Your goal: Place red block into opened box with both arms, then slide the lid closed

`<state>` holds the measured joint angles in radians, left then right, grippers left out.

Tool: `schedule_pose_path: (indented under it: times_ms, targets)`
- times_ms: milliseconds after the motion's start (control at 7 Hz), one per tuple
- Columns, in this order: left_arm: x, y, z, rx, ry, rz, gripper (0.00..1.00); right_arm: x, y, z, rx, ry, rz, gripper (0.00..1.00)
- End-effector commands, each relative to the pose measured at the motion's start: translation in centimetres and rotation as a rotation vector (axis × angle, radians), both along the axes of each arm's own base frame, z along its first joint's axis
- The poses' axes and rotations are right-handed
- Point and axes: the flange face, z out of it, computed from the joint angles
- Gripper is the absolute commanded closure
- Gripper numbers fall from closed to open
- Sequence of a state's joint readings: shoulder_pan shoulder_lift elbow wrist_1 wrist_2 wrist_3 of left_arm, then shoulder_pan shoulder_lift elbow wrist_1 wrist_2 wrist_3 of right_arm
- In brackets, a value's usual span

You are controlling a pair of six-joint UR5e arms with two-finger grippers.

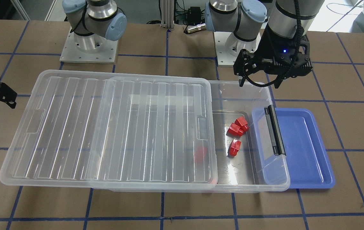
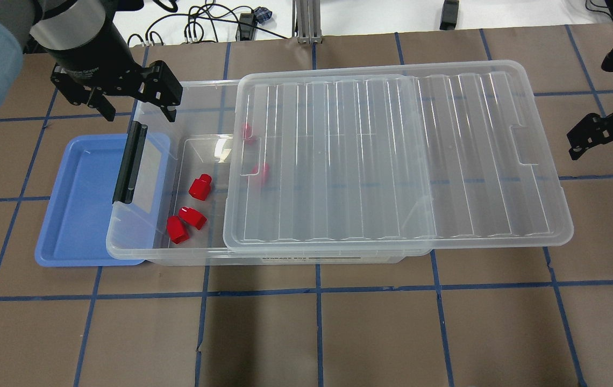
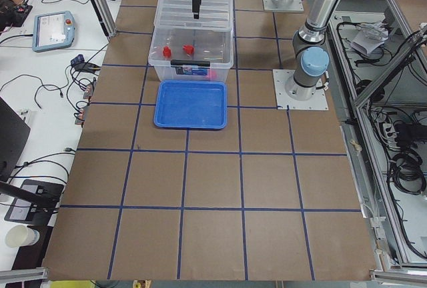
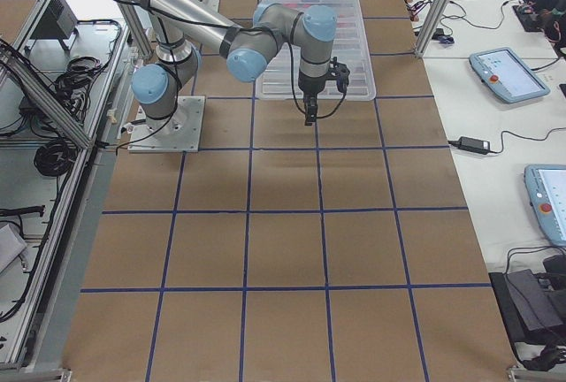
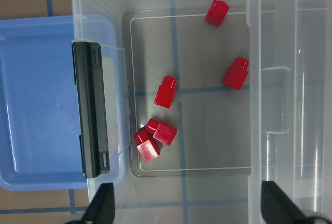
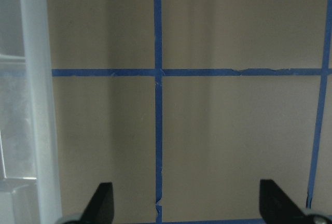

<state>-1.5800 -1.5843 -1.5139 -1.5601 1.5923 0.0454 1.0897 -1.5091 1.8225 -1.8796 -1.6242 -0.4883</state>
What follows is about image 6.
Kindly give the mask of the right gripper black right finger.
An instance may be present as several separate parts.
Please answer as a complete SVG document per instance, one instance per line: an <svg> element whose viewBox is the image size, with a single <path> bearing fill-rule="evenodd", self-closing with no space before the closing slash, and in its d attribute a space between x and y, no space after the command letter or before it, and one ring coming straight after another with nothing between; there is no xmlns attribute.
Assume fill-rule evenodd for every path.
<svg viewBox="0 0 332 224"><path fill-rule="evenodd" d="M310 223L310 219L272 180L261 179L259 212L265 223Z"/></svg>

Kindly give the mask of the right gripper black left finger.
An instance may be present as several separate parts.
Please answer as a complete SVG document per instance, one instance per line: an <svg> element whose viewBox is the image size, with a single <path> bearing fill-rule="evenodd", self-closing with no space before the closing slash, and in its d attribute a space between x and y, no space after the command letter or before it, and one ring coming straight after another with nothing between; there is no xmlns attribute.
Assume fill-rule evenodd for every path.
<svg viewBox="0 0 332 224"><path fill-rule="evenodd" d="M114 220L114 195L112 182L100 183L85 208L81 223L112 223Z"/></svg>

